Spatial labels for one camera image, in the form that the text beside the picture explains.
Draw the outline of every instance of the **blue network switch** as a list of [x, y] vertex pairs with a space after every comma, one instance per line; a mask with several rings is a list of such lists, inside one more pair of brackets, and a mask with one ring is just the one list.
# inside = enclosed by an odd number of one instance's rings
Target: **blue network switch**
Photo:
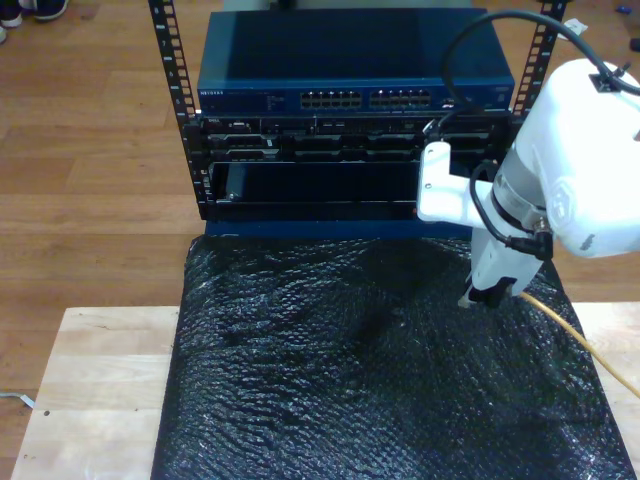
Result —
[[[203, 115], [410, 114], [454, 108], [440, 78], [455, 35], [484, 9], [212, 13], [198, 96]], [[473, 103], [507, 109], [514, 80], [491, 25], [451, 63]]]

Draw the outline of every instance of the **black cable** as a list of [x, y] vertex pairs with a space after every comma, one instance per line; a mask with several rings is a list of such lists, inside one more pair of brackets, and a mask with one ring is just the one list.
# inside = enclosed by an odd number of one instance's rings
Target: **black cable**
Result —
[[603, 80], [610, 82], [610, 84], [623, 92], [627, 92], [633, 95], [640, 95], [640, 88], [634, 87], [633, 85], [628, 84], [627, 82], [621, 80], [619, 77], [615, 75], [616, 72], [609, 70], [609, 68], [605, 65], [604, 61], [596, 54], [596, 52], [591, 48], [591, 46], [585, 42], [582, 38], [576, 35], [569, 27], [563, 25], [557, 20], [543, 15], [541, 13], [535, 12], [527, 12], [525, 10], [502, 10], [499, 12], [486, 13], [481, 17], [478, 17], [469, 25], [467, 25], [455, 39], [449, 44], [447, 50], [442, 59], [442, 65], [440, 69], [440, 73], [442, 76], [442, 80], [444, 84], [449, 89], [451, 96], [455, 100], [456, 104], [459, 106], [464, 106], [467, 108], [480, 108], [474, 106], [471, 102], [469, 102], [464, 96], [460, 93], [458, 88], [453, 83], [453, 77], [451, 74], [451, 70], [449, 68], [449, 63], [451, 62], [451, 57], [453, 55], [454, 50], [458, 46], [458, 44], [467, 36], [471, 31], [475, 30], [477, 27], [484, 25], [485, 23], [490, 23], [493, 20], [499, 20], [502, 18], [518, 18], [521, 20], [528, 20], [530, 22], [538, 23], [544, 25], [556, 33], [561, 33], [567, 40], [573, 43], [578, 50], [580, 50], [585, 57], [593, 63], [593, 65], [598, 69], [600, 75], [603, 77]]
[[478, 198], [478, 192], [476, 192], [476, 182], [478, 181], [478, 178], [483, 172], [486, 172], [489, 167], [493, 167], [493, 164], [488, 161], [482, 162], [473, 169], [469, 179], [469, 193], [471, 195], [471, 201], [475, 205], [476, 210], [478, 210], [478, 214], [480, 215], [482, 223], [484, 223], [487, 231], [507, 248], [511, 248], [528, 255], [534, 255], [538, 260], [550, 260], [553, 257], [553, 235], [551, 232], [536, 232], [534, 238], [507, 237], [491, 222], [489, 215], [487, 215], [486, 210]]
[[486, 172], [488, 168], [489, 165], [487, 164], [487, 162], [482, 162], [480, 165], [473, 169], [471, 177], [469, 178], [469, 193], [471, 194], [471, 201], [475, 205], [476, 210], [478, 210], [478, 214], [482, 219], [482, 223], [484, 223], [484, 226], [487, 228], [489, 233], [493, 235], [498, 241], [509, 246], [511, 244], [510, 237], [507, 237], [506, 235], [498, 231], [496, 226], [491, 222], [491, 220], [489, 219], [489, 215], [487, 215], [487, 212], [485, 211], [482, 203], [480, 202], [480, 199], [478, 198], [478, 192], [476, 192], [476, 182], [480, 178], [480, 175]]

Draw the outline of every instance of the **cable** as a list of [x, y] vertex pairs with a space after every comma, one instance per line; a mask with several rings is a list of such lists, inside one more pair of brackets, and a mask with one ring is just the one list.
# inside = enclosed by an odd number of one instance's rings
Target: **cable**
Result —
[[613, 376], [613, 378], [618, 380], [622, 385], [627, 387], [627, 389], [629, 389], [631, 393], [633, 393], [636, 397], [640, 399], [640, 391], [636, 387], [631, 385], [631, 383], [629, 383], [628, 380], [626, 380], [622, 375], [620, 375], [611, 365], [609, 365], [609, 362], [607, 362], [604, 358], [602, 358], [602, 356], [596, 351], [596, 349], [593, 348], [591, 344], [587, 342], [587, 340], [582, 335], [580, 335], [580, 332], [578, 332], [575, 328], [569, 325], [569, 323], [564, 318], [562, 318], [556, 312], [551, 310], [551, 308], [549, 308], [547, 305], [542, 303], [537, 298], [532, 297], [528, 293], [522, 292], [519, 296], [523, 300], [529, 302], [531, 305], [536, 307], [541, 312], [546, 313], [549, 317], [551, 317], [553, 321], [555, 321], [562, 328], [564, 328], [569, 335], [575, 338], [578, 341], [578, 343], [580, 343], [580, 345], [582, 345], [585, 348], [585, 350], [587, 350], [591, 355], [593, 355], [593, 357], [598, 362], [600, 362], [600, 365], [602, 365], [607, 370], [607, 372], [609, 372]]
[[640, 95], [640, 88], [630, 85], [616, 76], [623, 73], [623, 70], [621, 71], [620, 69], [618, 69], [615, 72], [609, 70], [604, 61], [600, 57], [598, 57], [593, 48], [591, 48], [591, 46], [582, 38], [576, 35], [569, 27], [563, 25], [562, 23], [551, 17], [542, 15], [541, 13], [527, 12], [524, 10], [502, 10], [499, 12], [486, 13], [481, 17], [475, 19], [464, 29], [462, 29], [460, 33], [458, 33], [458, 35], [449, 44], [447, 50], [445, 51], [444, 57], [442, 59], [442, 65], [440, 67], [440, 73], [444, 84], [447, 86], [449, 92], [451, 93], [451, 96], [458, 105], [466, 106], [467, 108], [474, 107], [474, 105], [470, 101], [464, 98], [464, 96], [460, 93], [458, 88], [453, 83], [453, 77], [451, 75], [449, 63], [451, 62], [451, 57], [453, 56], [454, 50], [456, 49], [458, 44], [477, 27], [484, 25], [485, 23], [490, 23], [493, 20], [499, 20], [502, 18], [517, 18], [521, 20], [528, 20], [530, 22], [544, 25], [556, 33], [561, 33], [562, 35], [567, 37], [567, 40], [573, 43], [578, 48], [578, 50], [580, 50], [584, 54], [584, 56], [587, 57], [589, 61], [591, 61], [591, 63], [593, 63], [593, 65], [600, 72], [600, 75], [602, 75], [603, 80], [609, 81], [611, 85], [617, 87], [623, 92], [627, 92], [633, 95]]
[[482, 219], [482, 223], [484, 223], [484, 226], [489, 231], [489, 233], [493, 235], [498, 241], [509, 246], [511, 243], [509, 237], [501, 233], [491, 222], [491, 220], [489, 219], [489, 215], [487, 215], [486, 210], [484, 209], [482, 203], [480, 202], [480, 199], [478, 198], [478, 192], [476, 191], [476, 182], [480, 178], [480, 175], [487, 171], [488, 167], [489, 165], [487, 164], [487, 162], [482, 162], [480, 165], [473, 169], [471, 177], [469, 178], [469, 193], [471, 195], [471, 201], [475, 205], [476, 210], [478, 210], [478, 214]]

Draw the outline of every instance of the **wooden table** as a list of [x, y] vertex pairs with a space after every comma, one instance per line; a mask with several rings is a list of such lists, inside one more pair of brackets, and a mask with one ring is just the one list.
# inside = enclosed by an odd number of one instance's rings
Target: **wooden table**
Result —
[[[574, 307], [587, 338], [639, 385], [640, 303]], [[68, 309], [12, 479], [148, 479], [177, 318], [178, 307]], [[596, 367], [640, 473], [640, 400]]]

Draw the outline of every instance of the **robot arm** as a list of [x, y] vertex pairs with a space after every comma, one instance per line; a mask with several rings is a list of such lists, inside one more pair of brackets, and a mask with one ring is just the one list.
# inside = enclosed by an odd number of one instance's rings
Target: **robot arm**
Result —
[[[488, 221], [505, 237], [535, 242], [552, 232], [583, 257], [640, 250], [640, 97], [599, 91], [597, 73], [588, 60], [556, 70], [493, 183], [475, 182]], [[622, 79], [638, 85], [629, 74]], [[545, 257], [487, 231], [469, 179], [449, 173], [450, 157], [446, 142], [425, 148], [418, 216], [473, 227], [461, 304], [496, 304], [505, 292], [524, 290]]]

